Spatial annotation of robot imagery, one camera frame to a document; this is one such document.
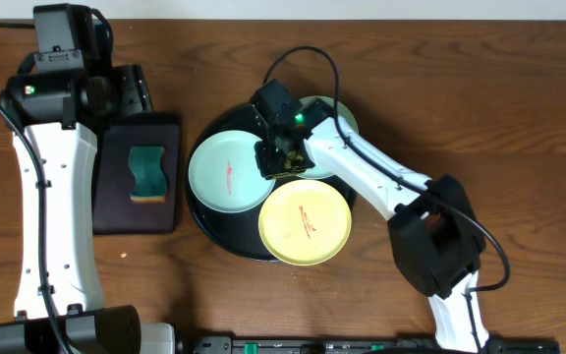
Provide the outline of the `light blue plate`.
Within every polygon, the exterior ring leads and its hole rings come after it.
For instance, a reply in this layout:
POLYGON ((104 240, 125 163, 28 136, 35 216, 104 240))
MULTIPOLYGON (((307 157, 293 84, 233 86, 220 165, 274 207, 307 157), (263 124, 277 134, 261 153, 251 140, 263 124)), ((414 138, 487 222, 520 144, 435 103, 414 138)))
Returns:
MULTIPOLYGON (((300 102, 303 105, 306 105, 315 99, 319 99, 325 102, 329 106, 333 105, 333 98, 323 95, 305 96, 300 99, 300 102)), ((345 118, 346 122, 349 124, 351 128, 353 128, 356 132, 359 132, 359 126, 353 113, 342 102, 338 103, 338 114, 345 118)), ((329 169, 322 167, 318 164, 315 167, 307 169, 305 172, 299 174, 299 177, 305 179, 325 179, 331 176, 333 176, 333 173, 329 169)))
POLYGON ((215 211, 238 213, 263 202, 275 182, 261 176, 255 144, 261 138, 230 130, 205 139, 193 153, 188 179, 199 202, 215 211))

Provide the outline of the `green and yellow sponge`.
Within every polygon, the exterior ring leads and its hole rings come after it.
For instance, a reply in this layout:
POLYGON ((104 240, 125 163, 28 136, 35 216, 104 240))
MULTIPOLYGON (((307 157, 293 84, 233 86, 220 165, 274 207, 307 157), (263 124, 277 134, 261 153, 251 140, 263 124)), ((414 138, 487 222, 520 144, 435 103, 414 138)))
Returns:
POLYGON ((162 203, 166 199, 168 183, 162 171, 164 147, 132 147, 129 168, 135 177, 130 198, 135 203, 162 203))

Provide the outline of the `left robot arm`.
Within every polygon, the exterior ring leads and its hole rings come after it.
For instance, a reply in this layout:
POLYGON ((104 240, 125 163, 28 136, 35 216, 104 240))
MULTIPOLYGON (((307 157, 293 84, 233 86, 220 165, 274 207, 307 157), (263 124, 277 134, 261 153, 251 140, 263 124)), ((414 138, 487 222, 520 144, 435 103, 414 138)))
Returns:
POLYGON ((174 353, 175 327, 108 308, 95 265, 93 169, 98 136, 148 112, 142 68, 67 68, 11 77, 0 111, 23 190, 23 272, 0 353, 174 353))

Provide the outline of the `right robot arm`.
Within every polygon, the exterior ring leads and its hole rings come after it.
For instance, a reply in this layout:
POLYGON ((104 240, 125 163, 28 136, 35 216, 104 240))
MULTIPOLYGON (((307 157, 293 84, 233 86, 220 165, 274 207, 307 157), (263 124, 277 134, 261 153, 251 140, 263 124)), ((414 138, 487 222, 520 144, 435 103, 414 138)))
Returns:
POLYGON ((255 159, 266 179, 321 167, 341 179, 385 219, 395 265, 425 295, 437 344, 476 353, 489 340, 478 303, 485 229, 463 186, 433 180, 381 152, 319 100, 261 114, 265 138, 255 159))

